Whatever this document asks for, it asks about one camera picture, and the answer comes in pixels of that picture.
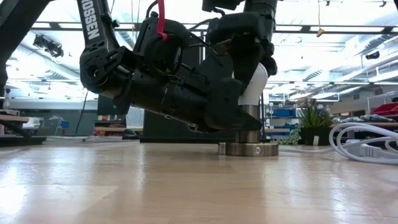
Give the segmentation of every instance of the hanging cord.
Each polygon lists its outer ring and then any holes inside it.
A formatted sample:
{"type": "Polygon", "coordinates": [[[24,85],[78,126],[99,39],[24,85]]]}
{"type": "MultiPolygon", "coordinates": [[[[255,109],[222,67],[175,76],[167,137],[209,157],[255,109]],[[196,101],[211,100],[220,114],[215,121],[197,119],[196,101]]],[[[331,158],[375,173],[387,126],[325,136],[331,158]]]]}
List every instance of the hanging cord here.
{"type": "Polygon", "coordinates": [[[193,31],[196,28],[202,26],[203,24],[209,23],[212,19],[205,19],[204,21],[199,22],[198,24],[194,25],[193,27],[189,28],[189,31],[193,31]]]}
{"type": "Polygon", "coordinates": [[[83,116],[83,113],[85,112],[86,101],[87,101],[87,95],[88,95],[88,90],[87,90],[87,93],[86,93],[86,96],[85,96],[85,102],[83,103],[83,109],[81,110],[81,113],[80,113],[79,121],[77,122],[77,127],[76,127],[76,131],[75,131],[75,135],[77,135],[77,131],[79,130],[79,125],[80,125],[81,117],[83,116]]]}
{"type": "Polygon", "coordinates": [[[321,28],[321,0],[317,1],[318,1],[318,25],[319,25],[317,37],[320,37],[324,33],[324,30],[321,28]]]}

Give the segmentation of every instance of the potted plant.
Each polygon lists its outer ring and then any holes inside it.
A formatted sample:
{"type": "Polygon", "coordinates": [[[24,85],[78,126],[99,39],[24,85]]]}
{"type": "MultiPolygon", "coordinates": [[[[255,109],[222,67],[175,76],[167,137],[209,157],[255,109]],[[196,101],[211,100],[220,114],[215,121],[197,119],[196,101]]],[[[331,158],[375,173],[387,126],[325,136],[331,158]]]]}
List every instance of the potted plant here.
{"type": "Polygon", "coordinates": [[[316,105],[308,104],[307,109],[300,111],[301,132],[304,144],[308,146],[328,146],[332,117],[329,111],[318,111],[316,105]]]}

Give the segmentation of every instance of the wooden tabletop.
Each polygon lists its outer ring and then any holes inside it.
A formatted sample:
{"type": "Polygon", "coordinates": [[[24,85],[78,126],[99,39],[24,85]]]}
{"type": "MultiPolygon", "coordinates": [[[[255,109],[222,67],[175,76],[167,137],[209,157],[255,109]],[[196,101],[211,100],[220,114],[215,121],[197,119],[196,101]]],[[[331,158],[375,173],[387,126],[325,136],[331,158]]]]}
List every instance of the wooden tabletop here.
{"type": "Polygon", "coordinates": [[[20,116],[11,116],[11,115],[2,115],[0,114],[0,119],[5,121],[23,121],[29,122],[28,117],[20,117],[20,116]]]}
{"type": "MultiPolygon", "coordinates": [[[[314,147],[281,146],[286,149],[314,147]]],[[[0,151],[0,223],[396,224],[397,166],[211,144],[0,151]]]]}

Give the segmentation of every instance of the red cable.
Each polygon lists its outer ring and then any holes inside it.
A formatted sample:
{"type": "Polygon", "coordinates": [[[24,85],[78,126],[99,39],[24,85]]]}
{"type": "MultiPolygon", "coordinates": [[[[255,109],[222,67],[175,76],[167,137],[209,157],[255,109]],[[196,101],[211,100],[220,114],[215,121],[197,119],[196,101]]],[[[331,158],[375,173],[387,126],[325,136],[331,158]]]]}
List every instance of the red cable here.
{"type": "Polygon", "coordinates": [[[164,10],[164,0],[157,0],[157,4],[159,6],[159,20],[157,22],[156,31],[163,37],[163,41],[167,40],[167,34],[163,33],[165,20],[165,10],[164,10]]]}

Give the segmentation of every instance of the white cable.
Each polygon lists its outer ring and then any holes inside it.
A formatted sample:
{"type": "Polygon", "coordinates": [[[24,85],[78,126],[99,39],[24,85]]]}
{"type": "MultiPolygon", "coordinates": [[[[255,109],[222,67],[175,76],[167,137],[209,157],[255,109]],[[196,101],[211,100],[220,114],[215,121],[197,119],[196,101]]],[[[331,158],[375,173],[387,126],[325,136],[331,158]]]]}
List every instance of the white cable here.
{"type": "Polygon", "coordinates": [[[361,161],[361,162],[370,162],[376,164],[387,164],[387,165],[398,165],[398,151],[393,149],[389,143],[392,141],[398,141],[398,134],[392,131],[388,131],[379,127],[371,126],[368,124],[361,123],[345,123],[339,124],[334,127],[329,133],[329,143],[330,148],[321,149],[321,150],[298,150],[298,149],[280,149],[281,152],[304,152],[304,153],[325,153],[325,152],[333,152],[336,151],[338,154],[352,160],[361,161]],[[337,135],[336,143],[333,142],[334,133],[343,128],[342,131],[337,135]],[[386,137],[376,138],[376,139],[368,139],[363,141],[358,141],[354,143],[345,144],[344,146],[341,144],[341,137],[344,133],[348,131],[370,131],[374,133],[378,133],[384,135],[386,137]],[[386,148],[389,152],[383,151],[379,147],[368,146],[367,143],[385,141],[386,148]]]}

